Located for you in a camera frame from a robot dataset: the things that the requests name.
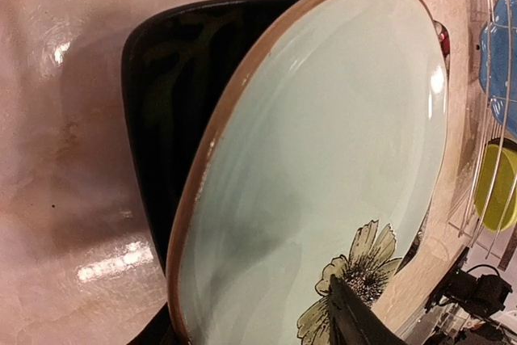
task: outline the wire dish rack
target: wire dish rack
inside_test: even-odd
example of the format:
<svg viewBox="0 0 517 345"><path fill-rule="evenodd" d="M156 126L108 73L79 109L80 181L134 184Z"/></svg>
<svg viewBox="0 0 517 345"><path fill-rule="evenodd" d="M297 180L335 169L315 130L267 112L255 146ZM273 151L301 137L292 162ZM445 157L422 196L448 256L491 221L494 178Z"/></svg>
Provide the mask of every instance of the wire dish rack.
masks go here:
<svg viewBox="0 0 517 345"><path fill-rule="evenodd" d="M510 283L516 285L517 274L513 274L512 271L505 271L515 265L512 262L515 251L517 250L517 225L511 226L508 230L502 232L502 222L506 214L507 209L511 206L511 198L517 190L517 175L513 177L511 182L511 189L506 201L502 201L502 215L498 228L494 232L490 232L483 226L483 221L487 217L487 209L489 208L489 201L494 194L494 185L496 177L500 174L501 159L503 144L507 145L508 140L515 141L511 134L507 131L508 127L508 114L512 104L517 104L516 100L511 99L511 90L517 88L517 82L512 83L512 74L517 72L517 69L512 69L512 48L513 39L517 40L517 26L512 26L511 18L511 2L506 2L506 13L507 13L507 25L500 24L499 19L494 15L494 8L498 0L466 0L468 13L469 13L469 88L467 96L467 116L466 123L469 126L469 133L467 141L464 139L463 148L465 145L469 149L469 160L463 163L458 174L460 181L464 180L461 184L463 191L456 201L456 207L464 206L464 211L460 212L460 217L449 219L449 225L457 229L459 238L467 238L468 247L470 248L469 257L477 256L476 263L482 261L497 267L502 271L503 278ZM480 35L481 31L486 27L486 60L487 62L481 63L481 42ZM490 93L490 82L491 82L491 61L495 61L494 47L491 43L493 26L497 26L498 29L507 29L507 48L508 55L505 56L507 64L507 82L506 82L506 96L502 97L490 97L494 93ZM498 63L501 62L501 56L497 59ZM480 85L480 70L481 67L487 68L485 92L482 90ZM502 117L499 116L497 121L490 109L493 101L497 99L500 106L504 106ZM476 208L474 204L475 194L477 187L480 182L481 166L485 157L485 150L487 144L497 145L497 153L495 157L494 170L489 171L488 176L488 195L485 198L485 202L482 206L478 203ZM501 329L505 329L506 343L517 344L517 339L514 335L517 332L517 299L513 297L513 300L506 301L506 310L498 315L494 316L497 324L500 325ZM472 318L467 314L465 317L457 317L458 311L457 306L451 306L447 308L444 314L441 316L441 322L437 324L438 327L442 327L444 332L454 332L461 329L468 329L469 325L473 325ZM459 325L458 327L452 327L451 322Z"/></svg>
<svg viewBox="0 0 517 345"><path fill-rule="evenodd" d="M491 71L491 60L493 59L493 53L490 51L492 49L490 40L492 36L492 29L489 28L487 32L487 51L488 51L488 64L487 66L487 83L486 83L486 93L480 88L478 76L481 68L481 54L479 52L479 35L484 26L492 26L496 23L494 17L494 7L497 0L467 0L467 4L469 5L469 34L470 34L470 64L469 64L469 89L474 94L481 94L480 100L482 103L481 108L481 117L474 118L477 121L477 130L475 131L477 135L475 136L475 152L473 153L474 159L472 160L472 164L470 167L472 168L471 176L473 176L472 182L469 184L469 188L465 193L467 197L467 203L465 207L465 211L463 213L463 217L460 220L450 221L450 224L458 229L459 236L467 235L469 237L469 247L472 248L474 245L478 245L485 251L485 258L488 259L490 256L493 259L498 259L498 267L506 270L508 265L517 249L517 227L513 229L513 234L510 238L505 237L508 240L506 243L506 249L501 252L494 252L494 246L498 242L501 237L501 227L503 217L499 222L498 228L494 233L489 233L488 230L484 229L483 221L486 218L486 211L488 208L488 204L491 196L494 193L494 183L496 176L499 172L501 155L502 155L502 146L505 139L509 138L513 141L509 133L506 130L507 122L508 122L508 112L511 104L517 104L517 101L513 101L510 99L511 89L517 88L517 85L512 85L511 76L512 72L512 40L513 35L508 34L508 82L506 89L506 98L500 97L492 97L490 98L490 71ZM512 29L516 29L517 26L511 25L511 7L510 2L506 2L506 12L508 13L508 26L501 26L501 28L507 28L509 32L512 32ZM490 104L494 99L501 99L504 104L504 114L502 123L498 123L496 119L493 117L492 112L490 110ZM498 145L497 157L495 160L495 168L490 180L490 186L488 190L488 196L486 197L483 209L481 214L477 214L477 211L474 207L474 194L477 190L477 185L479 184L479 177L481 173L481 164L483 158L485 157L485 145L489 141L493 141L494 139L498 139L496 144ZM505 214L507 209L511 204L511 197L515 192L517 187L517 175L513 179L513 183L511 185L510 195L508 196L506 203L504 205L504 211L502 214Z"/></svg>

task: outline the marble countertop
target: marble countertop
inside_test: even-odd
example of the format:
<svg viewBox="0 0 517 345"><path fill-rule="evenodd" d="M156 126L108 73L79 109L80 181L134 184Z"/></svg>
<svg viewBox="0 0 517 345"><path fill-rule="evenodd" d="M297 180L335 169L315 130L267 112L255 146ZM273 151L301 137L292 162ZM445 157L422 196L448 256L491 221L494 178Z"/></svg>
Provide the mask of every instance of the marble countertop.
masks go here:
<svg viewBox="0 0 517 345"><path fill-rule="evenodd" d="M0 0L0 343L123 344L166 299L120 92L129 32L200 0ZM466 0L424 0L452 43L448 145L421 250L375 312L396 330L452 263L473 130Z"/></svg>

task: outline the dish rack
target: dish rack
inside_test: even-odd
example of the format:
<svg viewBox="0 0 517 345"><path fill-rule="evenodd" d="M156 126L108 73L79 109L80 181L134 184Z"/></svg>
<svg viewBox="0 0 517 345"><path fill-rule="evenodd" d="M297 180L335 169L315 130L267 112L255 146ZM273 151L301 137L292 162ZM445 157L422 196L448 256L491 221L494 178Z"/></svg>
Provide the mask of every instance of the dish rack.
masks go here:
<svg viewBox="0 0 517 345"><path fill-rule="evenodd" d="M503 142L506 140L515 141L515 139L506 130L508 122L508 114L510 111L511 104L517 104L517 101L512 100L511 90L517 88L517 85L513 85L511 82L512 74L517 72L517 69L512 69L512 44L513 39L517 39L517 26L511 25L511 6L510 2L506 2L506 12L508 13L508 26L501 26L498 24L498 28L507 28L508 33L508 75L507 75L507 88L506 98L501 97L490 97L490 61L493 59L493 53L491 53L492 46L490 44L491 39L491 28L487 29L487 58L488 63L481 63L481 42L480 34L481 30L485 26L493 26L496 24L496 18L494 17L494 7L497 0L466 0L468 13L469 13L469 88L467 96L467 115L466 123L469 123L470 132L470 144L469 144L469 160L464 162L463 166L460 167L460 172L457 179L462 182L462 195L456 202L456 207L464 206L464 211L460 213L460 217L455 219L449 219L449 225L457 229L458 237L465 238L467 246L470 249L469 257L477 256L475 259L468 260L468 267L472 267L475 264L484 263L489 264L495 271L500 271L503 278L510 283L515 284L517 282L517 275L511 274L511 271L506 271L509 267L515 265L512 259L517 261L517 225L511 226L507 231L502 233L501 226L503 217L500 217L500 222L497 230L490 232L483 226L483 221L486 217L486 211L490 197L494 191L494 184L498 169L500 166ZM486 82L486 93L483 92L479 83L480 68L482 65L487 67L487 82ZM490 110L490 104L494 99L499 99L505 107L502 123L496 121ZM476 207L474 206L474 197L479 183L481 174L481 165L483 158L485 157L485 148L488 143L493 143L498 146L497 157L495 159L494 171L491 174L490 185L488 189L488 196L486 197L485 203L482 207L482 211L478 214ZM506 214L506 210L511 204L511 197L514 192L517 191L517 175L514 176L511 184L510 194L504 204L503 214ZM445 328L449 325L448 321L460 323L457 328L449 328L450 331L459 330L461 328L469 328L469 325L473 324L472 318L467 314L465 317L459 318L456 315L457 311L454 309L457 306L450 306L442 316L442 322L439 324L440 327ZM495 321L498 322L503 328L510 329L509 331L517 332L517 299L506 302L506 310L498 315ZM511 338L506 337L506 343L517 344L517 339L513 336Z"/></svg>
<svg viewBox="0 0 517 345"><path fill-rule="evenodd" d="M488 202L490 200L490 196L492 195L492 191L494 189L495 178L498 173L499 163L502 154L502 144L504 140L510 139L515 141L515 139L511 138L511 135L506 131L506 123L508 118L509 106L510 104L517 104L517 101L510 99L511 88L517 88L517 85L511 85L511 75L513 72L517 71L517 69L512 69L511 67L511 48L512 48L512 40L514 39L512 34L508 34L508 47L509 47L509 57L508 57L508 83L506 90L506 98L504 100L505 111L504 111L504 120L502 124L498 123L495 118L492 116L492 112L490 111L490 104L493 99L500 99L499 97L490 98L490 60L491 53L490 50L490 35L491 31L488 29L488 79L486 86L486 93L483 93L479 84L478 84L478 74L480 70L480 46L479 46L479 34L481 33L482 28L488 24L494 22L494 6L497 0L467 0L467 4L469 7L469 34L471 41L470 48L470 58L471 61L469 65L469 89L472 90L473 93L483 94L481 97L482 107L481 107L481 117L477 117L477 130L474 132L475 135L475 151L473 153L473 160L471 161L471 171L470 174L473 177L471 183L468 185L468 190L465 193L467 197L467 205L465 207L463 217L456 221L449 221L449 223L458 229L459 237L468 236L469 240L469 248L472 248L474 245L479 246L485 251L485 259L492 257L493 259L498 259L498 267L505 271L508 268L508 265L513 257L517 249L517 227L513 228L513 233L508 239L508 243L506 245L506 249L503 254L499 254L494 252L494 246L496 242L498 242L501 237L501 222L499 223L498 229L493 234L488 234L487 230L483 228L483 220L486 217L486 210L488 208ZM507 12L508 15L511 15L510 3L507 3ZM511 26L511 17L508 18L509 26L505 26L510 31L517 29L517 26ZM476 111L475 107L467 107L468 110ZM486 198L483 210L481 215L477 215L477 211L474 207L474 193L477 188L477 184L480 177L481 172L481 163L485 156L485 145L494 139L499 139L496 144L498 144L498 153L495 162L494 173L492 174L492 178L490 180L489 186L489 195ZM513 196L513 193L517 188L517 175L514 177L513 184L511 187L510 195L506 201L505 211L508 209L510 205L510 199Z"/></svg>

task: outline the blue plate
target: blue plate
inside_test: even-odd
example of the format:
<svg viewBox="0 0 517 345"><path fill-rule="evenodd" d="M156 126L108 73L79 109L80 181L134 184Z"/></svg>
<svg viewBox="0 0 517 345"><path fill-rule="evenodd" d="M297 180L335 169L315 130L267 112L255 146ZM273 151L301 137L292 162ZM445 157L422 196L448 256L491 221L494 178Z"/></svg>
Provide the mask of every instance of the blue plate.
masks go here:
<svg viewBox="0 0 517 345"><path fill-rule="evenodd" d="M512 26L517 27L517 0L510 0ZM494 21L481 30L481 66L479 82L486 92L488 81L488 31L490 29L490 110L497 122L502 124L505 115L506 88L508 82L508 12L506 0L498 0L494 8ZM512 42L512 69L517 71L517 34ZM510 99L517 101L517 73L511 77ZM517 103L510 102L506 129L517 137Z"/></svg>

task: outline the plate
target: plate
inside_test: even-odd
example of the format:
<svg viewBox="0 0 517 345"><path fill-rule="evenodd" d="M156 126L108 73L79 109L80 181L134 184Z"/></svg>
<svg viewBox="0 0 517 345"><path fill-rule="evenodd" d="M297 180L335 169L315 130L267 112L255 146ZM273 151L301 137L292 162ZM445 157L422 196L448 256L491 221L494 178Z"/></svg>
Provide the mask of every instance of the plate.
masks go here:
<svg viewBox="0 0 517 345"><path fill-rule="evenodd" d="M149 227L164 268L173 221L169 215L176 211L188 170L217 100L253 43L297 1L192 3L147 19L126 41L122 54L122 91L128 135ZM185 35L185 30L200 24L203 28L199 32L215 32L212 39L206 40L199 33ZM448 67L448 31L439 22L435 22L435 27ZM196 47L191 57L195 60L193 70L205 73L202 82L193 77L178 78L178 72L170 68L178 53L177 45L172 42L181 44L180 48ZM192 98L196 95L202 96L201 99ZM155 120L149 122L149 109L160 106L164 107L161 114L154 115ZM416 253L420 235L404 263Z"/></svg>
<svg viewBox="0 0 517 345"><path fill-rule="evenodd" d="M477 189L474 195L474 205L476 206L477 215L481 219L487 200L486 197L489 192L491 193L482 221L485 228L493 233L502 232L510 228L517 220L515 192L511 190L515 174L517 174L517 152L507 147L502 147L501 153L498 151L499 144L491 143L485 147L483 163L481 164ZM496 161L498 162L498 173L494 183L491 184ZM511 201L508 204L508 208L506 208L506 202L510 193L512 193Z"/></svg>
<svg viewBox="0 0 517 345"><path fill-rule="evenodd" d="M277 19L226 87L179 203L166 271L180 336L315 343L332 275L372 305L426 213L446 106L422 0L301 0Z"/></svg>
<svg viewBox="0 0 517 345"><path fill-rule="evenodd" d="M517 28L517 0L510 0L512 31ZM508 9L506 0L497 0L494 7L494 21L486 24L480 34L481 42L481 66L479 69L479 82L486 93L488 85L488 70L490 57L490 86L489 95L490 110L500 125L505 116L505 101L508 85ZM517 40L512 40L511 64L512 69L517 67ZM508 104L508 118L506 129L513 137L517 137L517 77L515 71L511 74L511 90Z"/></svg>

